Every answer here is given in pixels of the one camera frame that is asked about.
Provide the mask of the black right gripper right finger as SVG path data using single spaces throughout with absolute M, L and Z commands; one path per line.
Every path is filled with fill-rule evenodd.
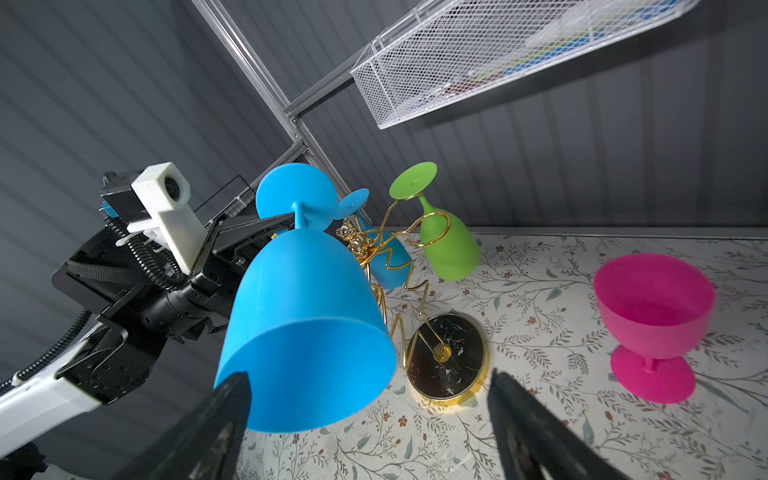
M 506 479 L 624 479 L 514 377 L 493 370 L 488 409 Z

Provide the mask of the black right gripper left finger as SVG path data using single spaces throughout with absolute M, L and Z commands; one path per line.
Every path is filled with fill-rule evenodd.
M 250 406 L 248 376 L 231 375 L 114 477 L 235 479 Z

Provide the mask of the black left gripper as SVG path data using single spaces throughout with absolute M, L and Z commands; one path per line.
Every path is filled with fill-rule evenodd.
M 141 386 L 168 340 L 218 332 L 256 254 L 293 227 L 291 215 L 224 218 L 206 232 L 190 273 L 155 269 L 164 257 L 127 237 L 114 219 L 52 275 L 53 286 L 90 311 L 98 327 L 55 374 L 108 405 Z

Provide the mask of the pink wine glass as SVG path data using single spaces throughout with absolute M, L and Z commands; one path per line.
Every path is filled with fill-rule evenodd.
M 611 370 L 638 398 L 689 399 L 695 374 L 684 355 L 703 340 L 716 290 L 696 267 L 661 254 L 632 254 L 604 264 L 593 282 L 608 332 L 618 342 Z

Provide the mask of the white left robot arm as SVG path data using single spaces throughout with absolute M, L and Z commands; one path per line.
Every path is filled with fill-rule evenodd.
M 139 388 L 168 341 L 225 330 L 213 321 L 229 319 L 246 267 L 293 224 L 288 214 L 219 220 L 184 274 L 170 254 L 106 218 L 52 276 L 82 312 L 45 354 L 1 384 L 2 455 Z

